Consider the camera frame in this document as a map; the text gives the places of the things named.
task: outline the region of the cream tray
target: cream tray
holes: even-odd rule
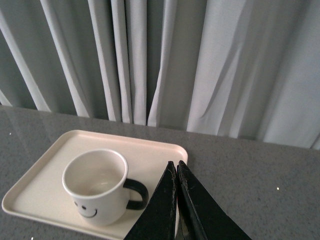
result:
[[[121,153],[128,162],[128,178],[142,182],[149,191],[149,197],[155,191],[168,161],[173,161],[176,166],[180,160],[188,161],[186,150],[178,145],[82,130],[69,131],[6,193],[2,200],[3,210],[14,216],[97,237],[123,239],[143,210],[127,210],[111,225],[93,226],[81,219],[62,185],[63,171],[74,157],[100,148]],[[131,192],[131,199],[139,200],[138,194]]]

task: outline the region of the black mug handle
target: black mug handle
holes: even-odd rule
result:
[[[123,187],[138,192],[142,197],[142,201],[129,200],[126,209],[141,210],[147,206],[149,200],[149,193],[145,185],[143,185],[139,181],[127,178],[123,184]]]

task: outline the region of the countertop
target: countertop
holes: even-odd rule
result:
[[[320,151],[6,106],[0,106],[1,199],[70,130],[180,145],[194,175],[253,240],[320,239]],[[4,240],[100,239],[3,210],[0,223]]]

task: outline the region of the white mug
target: white mug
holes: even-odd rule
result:
[[[147,188],[127,175],[126,159],[114,150],[101,148],[73,159],[63,172],[62,184],[84,220],[93,225],[108,225],[126,209],[141,210],[148,203]],[[142,201],[130,200],[128,189],[137,191]]]

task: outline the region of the gray curtain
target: gray curtain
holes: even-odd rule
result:
[[[2,0],[0,102],[320,149],[318,0]]]

